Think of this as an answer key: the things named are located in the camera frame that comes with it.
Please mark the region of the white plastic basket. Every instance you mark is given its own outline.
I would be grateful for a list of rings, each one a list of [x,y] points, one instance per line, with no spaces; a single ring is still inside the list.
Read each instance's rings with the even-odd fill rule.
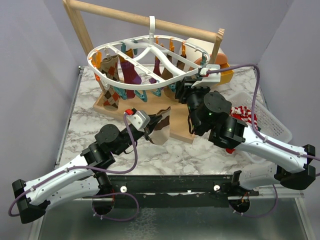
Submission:
[[[244,91],[239,91],[226,98],[232,103],[233,107],[247,106],[252,107],[252,96]],[[285,127],[267,108],[257,99],[255,100],[255,114],[259,131],[274,139],[289,143],[293,136],[291,131]]]

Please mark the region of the maroon striped sock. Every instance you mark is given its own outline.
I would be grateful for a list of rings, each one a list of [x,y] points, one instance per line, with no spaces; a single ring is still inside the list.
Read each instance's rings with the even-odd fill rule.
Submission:
[[[125,54],[130,58],[134,57],[134,52],[132,48],[127,50]],[[129,61],[125,60],[122,56],[119,56],[119,59],[124,77],[124,83],[130,85],[140,85],[142,83],[142,79],[136,72],[134,65]],[[126,89],[126,96],[127,99],[133,99],[136,95],[133,90]]]
[[[154,58],[153,73],[156,74],[156,75],[159,76],[159,77],[162,75],[162,73],[161,73],[161,71],[160,71],[160,63],[161,63],[161,61],[160,61],[157,57],[155,57],[155,58]],[[154,84],[154,83],[156,83],[157,81],[156,81],[154,78],[150,78],[150,79],[149,79],[149,82],[150,82],[151,84]]]

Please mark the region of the white oval clip hanger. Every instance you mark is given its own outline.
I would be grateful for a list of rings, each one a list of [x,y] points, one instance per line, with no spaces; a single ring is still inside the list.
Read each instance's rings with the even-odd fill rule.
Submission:
[[[142,35],[134,38],[128,38],[120,41],[105,43],[98,47],[95,47],[93,50],[91,50],[88,53],[87,55],[88,66],[97,76],[100,77],[100,81],[102,83],[106,84],[107,86],[112,86],[115,88],[125,89],[125,90],[133,90],[133,91],[134,90],[138,90],[138,91],[153,90],[153,89],[164,88],[166,86],[172,85],[178,81],[183,80],[185,77],[191,77],[198,72],[198,68],[205,67],[207,64],[210,64],[209,61],[211,60],[211,56],[203,48],[197,45],[194,45],[188,41],[185,41],[181,38],[176,38],[168,35],[155,35],[156,18],[154,16],[149,16],[147,18],[147,26],[149,27],[149,35]],[[193,48],[196,51],[202,52],[205,62],[202,63],[201,65],[198,65],[170,51],[169,49],[157,44],[155,42],[155,39],[157,38],[167,39],[167,40],[170,40],[170,38],[173,38],[173,40],[176,42],[180,42],[180,43],[185,42],[186,46],[189,46],[190,48]],[[131,58],[127,56],[122,50],[119,50],[118,46],[125,46],[133,50],[143,49],[143,51],[140,54],[138,54],[136,57]],[[101,50],[113,51],[118,56],[123,57],[125,60],[133,64],[134,68],[138,70],[138,72],[140,73],[143,72],[150,78],[154,78],[156,80],[156,83],[148,83],[145,81],[142,84],[127,84],[124,81],[113,80],[111,77],[107,76],[105,73],[102,73],[100,70],[98,70],[98,61],[93,60],[93,56],[97,55]],[[165,80],[164,78],[157,76],[155,73],[151,71],[150,64],[141,64],[140,61],[148,54],[153,54],[155,57],[157,57],[160,60],[160,66],[163,67],[164,69],[167,69],[170,73],[172,73],[172,77]],[[193,70],[184,71],[184,70],[178,69],[172,62],[169,61],[169,59],[167,58],[167,55],[171,56],[173,59],[184,62],[186,66],[192,67]]]

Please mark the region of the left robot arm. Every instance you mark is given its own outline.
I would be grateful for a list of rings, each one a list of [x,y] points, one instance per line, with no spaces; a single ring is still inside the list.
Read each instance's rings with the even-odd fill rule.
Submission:
[[[114,174],[127,174],[138,164],[137,142],[147,139],[161,121],[161,116],[144,111],[124,112],[125,128],[114,124],[104,125],[95,135],[95,141],[65,165],[36,179],[18,179],[12,183],[15,196],[8,215],[19,217],[22,224],[32,223],[53,207],[82,197],[116,196],[108,182],[109,166],[115,155],[133,147],[133,165]]]

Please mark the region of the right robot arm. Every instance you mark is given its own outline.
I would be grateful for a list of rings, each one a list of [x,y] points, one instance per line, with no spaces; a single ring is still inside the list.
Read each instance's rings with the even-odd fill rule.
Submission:
[[[176,83],[175,98],[188,108],[191,134],[202,136],[222,149],[248,152],[270,163],[249,171],[236,171],[229,189],[240,196],[247,190],[280,184],[288,189],[305,190],[316,180],[316,169],[310,165],[315,155],[311,145],[297,147],[262,134],[255,126],[231,116],[232,104],[218,91],[194,87],[194,79],[185,77]]]

